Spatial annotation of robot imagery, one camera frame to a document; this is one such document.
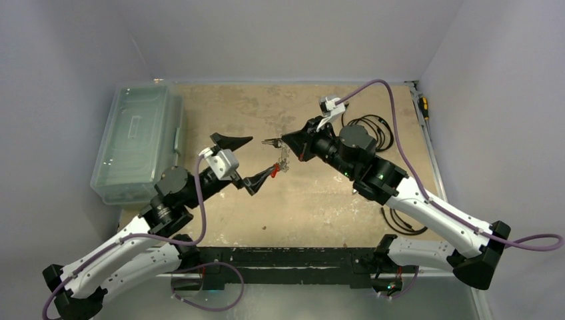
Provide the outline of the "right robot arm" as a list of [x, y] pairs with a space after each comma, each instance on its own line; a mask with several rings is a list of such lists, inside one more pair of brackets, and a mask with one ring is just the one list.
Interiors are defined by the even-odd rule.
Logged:
[[507, 239], [510, 227], [501, 221], [475, 219], [425, 195], [415, 178], [376, 154], [376, 140], [363, 126], [346, 126], [335, 134], [331, 125], [318, 129], [321, 120], [308, 120], [301, 130], [284, 134], [282, 142], [299, 161], [320, 158], [352, 181], [360, 196], [400, 211], [442, 237], [441, 241], [423, 241], [385, 235], [372, 259], [362, 263], [387, 273], [404, 266], [450, 271], [464, 284], [487, 290], [504, 252], [504, 244], [490, 236]]

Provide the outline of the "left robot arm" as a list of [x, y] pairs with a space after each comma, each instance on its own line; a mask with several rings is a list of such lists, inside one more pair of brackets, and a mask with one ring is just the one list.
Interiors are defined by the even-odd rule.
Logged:
[[249, 195], [259, 192], [277, 170], [271, 165], [250, 176], [239, 175], [235, 151], [249, 137], [211, 135], [193, 170], [165, 169], [155, 196], [128, 224], [78, 260], [43, 270], [50, 295], [41, 317], [56, 308], [60, 319], [91, 319], [110, 297], [161, 273], [189, 273], [199, 267], [198, 246], [207, 234], [205, 201], [229, 185]]

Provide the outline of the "green tagged key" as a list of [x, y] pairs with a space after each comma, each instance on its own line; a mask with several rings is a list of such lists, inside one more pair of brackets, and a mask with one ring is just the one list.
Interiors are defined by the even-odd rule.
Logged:
[[264, 145], [271, 145], [274, 148], [281, 148], [283, 141], [280, 138], [271, 138], [271, 139], [265, 139], [261, 141], [261, 143]]

